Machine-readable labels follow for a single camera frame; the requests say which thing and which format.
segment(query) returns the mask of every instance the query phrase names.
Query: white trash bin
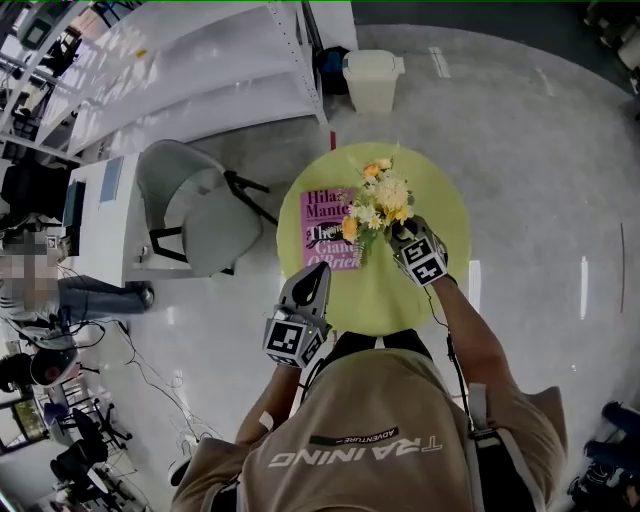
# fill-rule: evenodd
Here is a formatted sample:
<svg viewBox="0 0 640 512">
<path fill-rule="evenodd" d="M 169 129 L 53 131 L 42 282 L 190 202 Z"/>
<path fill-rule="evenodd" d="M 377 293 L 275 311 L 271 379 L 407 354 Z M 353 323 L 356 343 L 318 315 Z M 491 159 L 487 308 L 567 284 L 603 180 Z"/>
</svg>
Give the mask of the white trash bin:
<svg viewBox="0 0 640 512">
<path fill-rule="evenodd" d="M 356 112 L 388 113 L 393 108 L 396 80 L 404 73 L 404 59 L 385 50 L 349 52 L 342 73 Z"/>
</svg>

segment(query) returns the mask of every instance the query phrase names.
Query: flower bouquet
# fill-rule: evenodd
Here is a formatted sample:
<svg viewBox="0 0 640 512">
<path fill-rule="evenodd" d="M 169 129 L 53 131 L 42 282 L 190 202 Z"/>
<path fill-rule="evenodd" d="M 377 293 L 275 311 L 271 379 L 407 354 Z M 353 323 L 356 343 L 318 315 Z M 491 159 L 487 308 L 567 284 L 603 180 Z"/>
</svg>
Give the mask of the flower bouquet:
<svg viewBox="0 0 640 512">
<path fill-rule="evenodd" d="M 349 215 L 342 220 L 342 237 L 355 246 L 355 257 L 364 264 L 374 240 L 388 240 L 396 222 L 413 217 L 413 196 L 407 181 L 393 168 L 393 157 L 380 158 L 359 168 L 362 181 L 354 192 Z"/>
</svg>

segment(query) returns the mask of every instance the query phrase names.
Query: orange flower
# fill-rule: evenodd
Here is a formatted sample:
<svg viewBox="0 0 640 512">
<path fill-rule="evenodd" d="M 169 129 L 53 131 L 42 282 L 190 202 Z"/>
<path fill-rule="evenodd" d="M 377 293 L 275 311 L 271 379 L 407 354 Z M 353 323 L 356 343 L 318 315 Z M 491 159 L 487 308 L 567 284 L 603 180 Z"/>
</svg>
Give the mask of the orange flower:
<svg viewBox="0 0 640 512">
<path fill-rule="evenodd" d="M 358 231 L 358 221 L 353 217 L 345 217 L 342 219 L 342 238 L 348 242 L 353 242 L 356 239 L 356 232 Z"/>
<path fill-rule="evenodd" d="M 375 178 L 378 174 L 380 174 L 380 166 L 378 164 L 369 164 L 364 168 L 363 174 L 367 178 Z"/>
</svg>

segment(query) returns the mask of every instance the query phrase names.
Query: white flower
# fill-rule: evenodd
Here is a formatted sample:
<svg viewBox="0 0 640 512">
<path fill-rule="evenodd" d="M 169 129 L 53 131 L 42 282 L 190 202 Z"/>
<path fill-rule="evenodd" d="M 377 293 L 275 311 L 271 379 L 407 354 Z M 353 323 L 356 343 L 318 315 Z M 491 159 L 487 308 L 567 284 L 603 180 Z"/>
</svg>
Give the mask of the white flower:
<svg viewBox="0 0 640 512">
<path fill-rule="evenodd" d="M 369 219 L 369 227 L 371 229 L 380 229 L 382 227 L 382 219 L 377 213 Z"/>
<path fill-rule="evenodd" d="M 372 204 L 368 204 L 367 206 L 361 206 L 358 211 L 358 218 L 363 223 L 371 223 L 371 219 L 377 215 L 376 209 Z"/>
<path fill-rule="evenodd" d="M 355 204 L 349 205 L 349 217 L 358 218 L 360 216 L 360 206 L 356 206 Z"/>
<path fill-rule="evenodd" d="M 393 165 L 391 158 L 378 158 L 376 160 L 376 163 L 378 164 L 380 169 L 382 169 L 383 171 L 386 169 L 390 169 L 391 166 Z"/>
<path fill-rule="evenodd" d="M 388 210 L 399 210 L 409 200 L 407 184 L 395 177 L 385 177 L 376 186 L 376 200 Z"/>
</svg>

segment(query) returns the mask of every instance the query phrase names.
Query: beige t-shirt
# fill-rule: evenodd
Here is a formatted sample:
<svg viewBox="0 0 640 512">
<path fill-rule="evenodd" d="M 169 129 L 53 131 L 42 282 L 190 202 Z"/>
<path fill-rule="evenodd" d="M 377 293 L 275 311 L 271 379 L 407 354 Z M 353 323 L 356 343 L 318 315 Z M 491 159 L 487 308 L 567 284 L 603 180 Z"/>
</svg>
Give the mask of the beige t-shirt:
<svg viewBox="0 0 640 512">
<path fill-rule="evenodd" d="M 490 423 L 511 431 L 549 501 L 566 459 L 558 393 L 527 397 L 513 388 L 487 400 Z M 296 414 L 257 446 L 204 439 L 172 510 L 209 512 L 215 494 L 241 473 L 249 511 L 397 512 L 425 504 L 471 511 L 467 421 L 428 358 L 358 352 L 325 368 Z"/>
</svg>

